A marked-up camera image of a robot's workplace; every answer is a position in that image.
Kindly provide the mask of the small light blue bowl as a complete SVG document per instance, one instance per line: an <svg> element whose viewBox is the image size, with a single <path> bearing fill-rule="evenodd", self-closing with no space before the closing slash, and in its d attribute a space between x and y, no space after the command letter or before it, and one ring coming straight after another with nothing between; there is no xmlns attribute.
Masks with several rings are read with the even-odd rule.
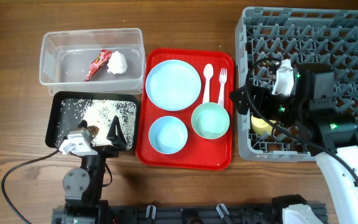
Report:
<svg viewBox="0 0 358 224"><path fill-rule="evenodd" d="M149 142L160 154L170 155L182 150L188 140L188 130L180 119L163 116L149 129Z"/></svg>

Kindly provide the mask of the white napkin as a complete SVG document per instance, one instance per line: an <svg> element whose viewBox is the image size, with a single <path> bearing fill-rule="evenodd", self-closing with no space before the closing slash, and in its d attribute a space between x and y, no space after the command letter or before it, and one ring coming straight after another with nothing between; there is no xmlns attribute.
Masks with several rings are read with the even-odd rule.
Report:
<svg viewBox="0 0 358 224"><path fill-rule="evenodd" d="M119 51L115 51L112 53L107 66L109 73L122 74L127 70L126 58Z"/></svg>

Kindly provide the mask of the red ketchup packet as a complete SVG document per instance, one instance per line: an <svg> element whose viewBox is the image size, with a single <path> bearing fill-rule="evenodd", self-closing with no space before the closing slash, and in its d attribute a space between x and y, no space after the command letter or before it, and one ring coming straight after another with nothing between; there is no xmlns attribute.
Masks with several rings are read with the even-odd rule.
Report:
<svg viewBox="0 0 358 224"><path fill-rule="evenodd" d="M111 58L111 55L112 51L102 49L96 59L90 63L89 71L84 81L90 81L92 76Z"/></svg>

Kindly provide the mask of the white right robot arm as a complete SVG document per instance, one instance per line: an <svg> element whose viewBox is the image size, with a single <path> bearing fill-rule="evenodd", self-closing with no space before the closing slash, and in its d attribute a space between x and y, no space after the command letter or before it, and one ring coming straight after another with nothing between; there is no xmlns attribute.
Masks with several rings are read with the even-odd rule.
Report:
<svg viewBox="0 0 358 224"><path fill-rule="evenodd" d="M240 114L252 113L274 131L306 144L329 187L338 220L358 223L358 125L353 115L336 109L333 69L299 64L288 75L295 94L284 95L251 83L252 72L266 62L275 73L283 64L278 58L254 62L230 100Z"/></svg>

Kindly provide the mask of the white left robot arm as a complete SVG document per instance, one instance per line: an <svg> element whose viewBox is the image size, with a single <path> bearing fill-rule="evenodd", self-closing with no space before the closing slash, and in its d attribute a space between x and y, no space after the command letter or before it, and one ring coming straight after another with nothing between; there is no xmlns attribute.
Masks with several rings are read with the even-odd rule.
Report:
<svg viewBox="0 0 358 224"><path fill-rule="evenodd" d="M81 157L81 166L67 172L63 178L65 208L59 215L54 211L52 223L117 223L106 200L101 200L104 173L110 171L107 158L119 156L115 146L92 145L94 136L83 120L63 138L62 154Z"/></svg>

